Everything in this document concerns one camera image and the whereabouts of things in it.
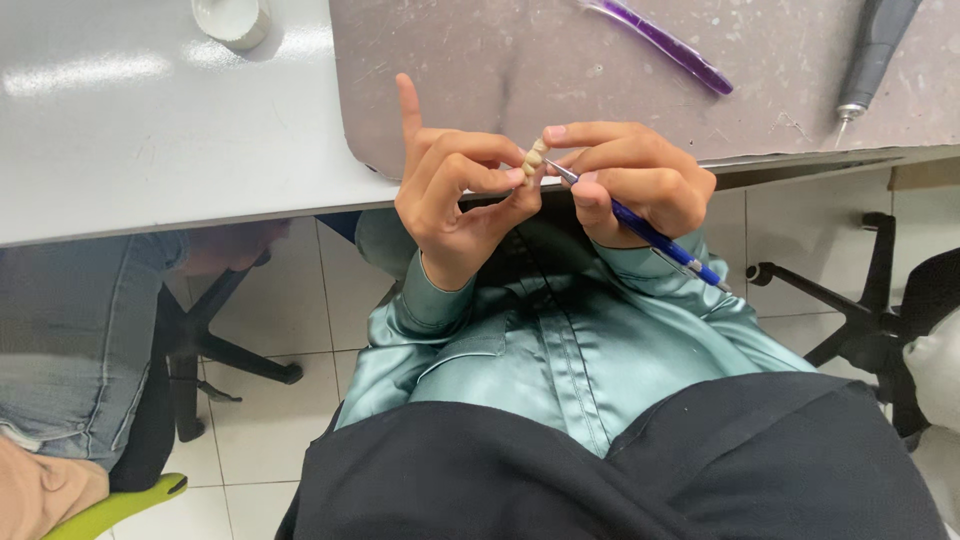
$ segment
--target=shirt cuff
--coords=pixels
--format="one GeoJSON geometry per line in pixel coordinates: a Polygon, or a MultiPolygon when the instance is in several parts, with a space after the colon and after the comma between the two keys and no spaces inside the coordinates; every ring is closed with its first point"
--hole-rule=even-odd
{"type": "Polygon", "coordinates": [[[445,327],[460,319],[464,309],[473,298],[473,284],[476,276],[470,278],[460,290],[445,291],[437,288],[423,271],[420,250],[414,254],[407,268],[407,279],[403,284],[403,304],[415,323],[428,329],[445,327]]]}
{"type": "MultiPolygon", "coordinates": [[[[695,258],[706,260],[707,245],[704,242],[704,235],[701,230],[698,229],[674,241],[680,244],[681,247],[695,258]]],[[[606,248],[593,242],[593,248],[617,274],[627,274],[643,279],[655,279],[665,278],[677,272],[673,266],[670,266],[669,263],[655,254],[649,247],[624,250],[606,248]]]]}

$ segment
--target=beige fabric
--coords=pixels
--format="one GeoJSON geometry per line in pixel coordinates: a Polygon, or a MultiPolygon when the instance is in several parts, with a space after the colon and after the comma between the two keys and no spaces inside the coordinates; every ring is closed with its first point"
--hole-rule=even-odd
{"type": "Polygon", "coordinates": [[[31,454],[0,435],[0,539],[41,538],[108,494],[96,463],[31,454]]]}

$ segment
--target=pen clip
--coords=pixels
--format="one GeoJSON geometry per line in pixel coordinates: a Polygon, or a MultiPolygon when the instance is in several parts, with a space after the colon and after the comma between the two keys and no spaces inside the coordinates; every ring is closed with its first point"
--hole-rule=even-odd
{"type": "Polygon", "coordinates": [[[657,257],[662,258],[662,259],[663,259],[667,264],[669,264],[670,267],[673,268],[678,274],[680,274],[680,275],[682,275],[682,276],[687,276],[688,278],[692,278],[692,279],[694,279],[694,280],[700,279],[700,276],[697,276],[692,270],[690,270],[689,268],[685,268],[685,267],[681,266],[680,264],[678,264],[677,262],[675,262],[675,261],[674,261],[673,259],[671,259],[670,257],[664,255],[663,252],[660,251],[659,249],[657,249],[657,248],[655,248],[655,247],[653,247],[653,246],[650,246],[650,250],[653,251],[655,254],[657,254],[657,257]]]}

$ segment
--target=purple toothbrush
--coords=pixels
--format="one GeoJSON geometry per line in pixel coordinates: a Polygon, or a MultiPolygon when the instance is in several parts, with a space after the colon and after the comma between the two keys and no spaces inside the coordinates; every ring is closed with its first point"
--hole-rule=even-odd
{"type": "Polygon", "coordinates": [[[733,85],[720,73],[720,70],[704,60],[704,57],[700,56],[700,53],[695,51],[693,47],[673,37],[669,32],[654,24],[653,21],[644,18],[616,0],[579,1],[585,8],[610,16],[634,29],[713,90],[724,95],[733,92],[733,85]]]}

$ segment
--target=jeans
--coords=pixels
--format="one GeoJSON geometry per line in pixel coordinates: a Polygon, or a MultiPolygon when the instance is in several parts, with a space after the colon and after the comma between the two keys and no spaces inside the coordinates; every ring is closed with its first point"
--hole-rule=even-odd
{"type": "Polygon", "coordinates": [[[0,433],[108,471],[147,379],[156,295],[186,232],[0,250],[0,433]]]}

